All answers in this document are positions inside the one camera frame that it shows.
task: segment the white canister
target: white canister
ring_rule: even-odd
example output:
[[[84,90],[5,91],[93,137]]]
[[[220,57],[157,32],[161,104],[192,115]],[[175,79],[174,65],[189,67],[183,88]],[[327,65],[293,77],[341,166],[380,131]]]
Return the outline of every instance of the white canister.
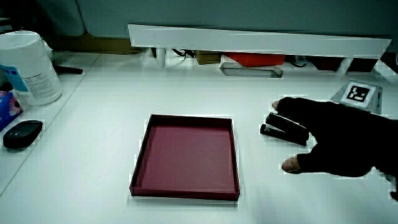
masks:
[[[16,93],[32,106],[45,105],[62,95],[62,86],[41,36],[31,31],[0,35],[0,70]]]

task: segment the empty tray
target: empty tray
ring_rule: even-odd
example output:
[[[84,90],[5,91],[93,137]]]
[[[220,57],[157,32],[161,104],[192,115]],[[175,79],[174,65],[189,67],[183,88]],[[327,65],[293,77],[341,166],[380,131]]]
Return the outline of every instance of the empty tray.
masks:
[[[220,70],[227,76],[281,78],[283,71],[278,66],[245,67],[239,63],[224,62]]]
[[[152,114],[130,191],[133,196],[237,201],[232,120]]]

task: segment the red object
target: red object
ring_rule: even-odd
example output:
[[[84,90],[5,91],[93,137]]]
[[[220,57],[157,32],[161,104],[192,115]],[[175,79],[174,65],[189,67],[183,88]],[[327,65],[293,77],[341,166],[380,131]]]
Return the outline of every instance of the red object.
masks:
[[[337,71],[340,63],[343,61],[341,57],[309,57],[309,60],[318,70]]]
[[[285,60],[285,55],[277,54],[224,52],[224,55],[245,67],[282,65]]]
[[[131,195],[237,201],[232,120],[153,114]]]

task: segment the computer mouse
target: computer mouse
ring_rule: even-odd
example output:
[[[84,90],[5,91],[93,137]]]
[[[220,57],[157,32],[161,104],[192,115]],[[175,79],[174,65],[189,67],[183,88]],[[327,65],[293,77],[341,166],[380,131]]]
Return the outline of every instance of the computer mouse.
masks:
[[[43,128],[43,122],[27,120],[12,127],[2,138],[4,147],[8,149],[23,149],[30,146]]]

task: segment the black glove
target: black glove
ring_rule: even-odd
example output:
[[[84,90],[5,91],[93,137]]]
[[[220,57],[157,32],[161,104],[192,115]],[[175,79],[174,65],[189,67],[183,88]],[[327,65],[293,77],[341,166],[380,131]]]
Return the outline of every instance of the black glove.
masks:
[[[317,140],[311,153],[297,155],[298,173],[360,177],[375,166],[397,177],[398,149],[394,140],[398,138],[398,121],[303,98],[286,97],[273,106],[282,116],[306,127]]]

